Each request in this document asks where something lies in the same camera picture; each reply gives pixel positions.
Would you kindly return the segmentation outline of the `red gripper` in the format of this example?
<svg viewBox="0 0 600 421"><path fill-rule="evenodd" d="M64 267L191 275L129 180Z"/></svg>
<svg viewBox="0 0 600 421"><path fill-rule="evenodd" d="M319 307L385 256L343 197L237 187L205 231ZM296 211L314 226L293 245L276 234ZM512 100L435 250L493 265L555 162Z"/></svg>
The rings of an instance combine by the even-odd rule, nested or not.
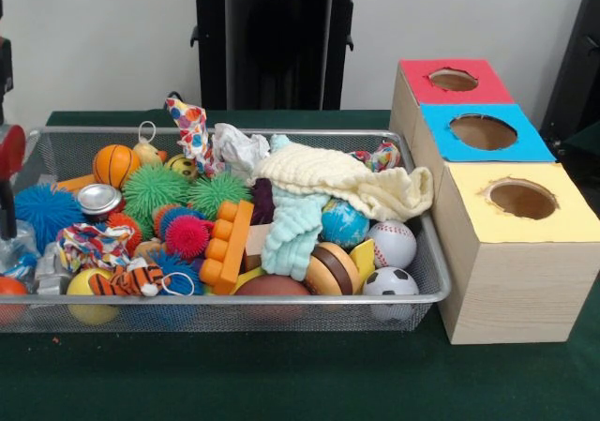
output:
<svg viewBox="0 0 600 421"><path fill-rule="evenodd" d="M1 238L10 240L17 235L17 223L14 194L8 180L22 169L26 139L18 125L2 125L0 137Z"/></svg>

